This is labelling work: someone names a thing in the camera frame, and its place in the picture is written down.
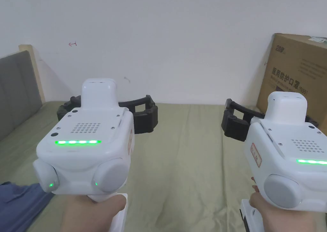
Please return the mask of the person's right hand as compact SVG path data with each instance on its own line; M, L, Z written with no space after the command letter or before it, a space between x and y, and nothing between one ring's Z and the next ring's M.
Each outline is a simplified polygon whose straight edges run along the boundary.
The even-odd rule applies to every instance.
M286 226L280 220L283 210L277 209L265 201L256 184L252 188L254 189L254 193L251 194L249 203L261 214L264 231L285 232Z

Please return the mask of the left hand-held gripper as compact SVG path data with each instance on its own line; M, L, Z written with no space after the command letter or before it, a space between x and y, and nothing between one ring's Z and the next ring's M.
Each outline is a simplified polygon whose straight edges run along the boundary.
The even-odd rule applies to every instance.
M136 112L140 105L145 110ZM113 79L87 79L81 96L59 106L57 118L36 148L33 167L41 188L103 202L125 185L134 134L154 131L158 107L150 95L118 102Z

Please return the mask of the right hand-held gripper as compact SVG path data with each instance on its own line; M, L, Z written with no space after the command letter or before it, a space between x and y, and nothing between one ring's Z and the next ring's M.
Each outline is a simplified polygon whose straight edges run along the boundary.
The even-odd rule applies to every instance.
M237 118L234 111L243 113ZM265 114L228 98L221 123L244 153L263 199L284 210L327 211L327 137L295 92L272 92Z

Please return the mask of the person's left hand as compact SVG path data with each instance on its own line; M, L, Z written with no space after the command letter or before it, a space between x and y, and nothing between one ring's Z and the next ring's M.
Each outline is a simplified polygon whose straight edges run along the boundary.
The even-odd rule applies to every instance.
M101 203L87 196L68 196L60 231L108 232L113 218L126 203L123 195L114 195Z

